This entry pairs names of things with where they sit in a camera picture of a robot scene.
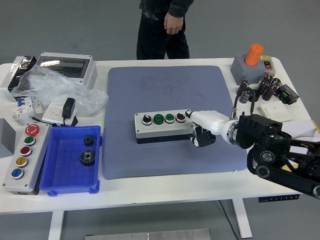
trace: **black pants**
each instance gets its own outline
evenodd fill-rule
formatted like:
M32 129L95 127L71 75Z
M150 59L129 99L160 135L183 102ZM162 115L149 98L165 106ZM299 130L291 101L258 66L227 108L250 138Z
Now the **black pants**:
M189 47L185 35L186 22L177 34L167 34L164 22L166 12L141 14L136 58L138 60L189 59Z

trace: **person's hand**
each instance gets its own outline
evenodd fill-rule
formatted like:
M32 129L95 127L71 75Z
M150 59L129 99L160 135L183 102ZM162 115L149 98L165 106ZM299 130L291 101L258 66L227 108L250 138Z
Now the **person's hand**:
M166 29L167 34L177 34L182 29L183 24L183 17L171 16L169 13L164 17L164 29Z

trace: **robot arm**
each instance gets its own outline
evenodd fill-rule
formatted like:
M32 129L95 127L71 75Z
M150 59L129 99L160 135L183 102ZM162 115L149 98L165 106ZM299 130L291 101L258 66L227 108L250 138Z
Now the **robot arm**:
M281 122L257 114L242 114L239 121L217 111L187 111L185 115L193 121L195 135L190 140L197 147L214 143L207 137L215 139L214 135L243 149L253 146L247 155L252 174L320 199L320 142L294 140L281 131ZM307 154L290 152L291 146L306 148Z

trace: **black jacket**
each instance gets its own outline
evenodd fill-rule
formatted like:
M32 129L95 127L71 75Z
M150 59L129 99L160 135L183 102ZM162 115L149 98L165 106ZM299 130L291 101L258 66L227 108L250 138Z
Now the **black jacket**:
M139 8L150 14L168 12L171 16L181 18L186 15L194 0L141 0Z

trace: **person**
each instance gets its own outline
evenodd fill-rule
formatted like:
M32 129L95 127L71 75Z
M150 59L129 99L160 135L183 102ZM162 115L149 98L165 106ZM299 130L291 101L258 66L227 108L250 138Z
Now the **person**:
M141 0L136 58L189 59L185 15L194 0Z

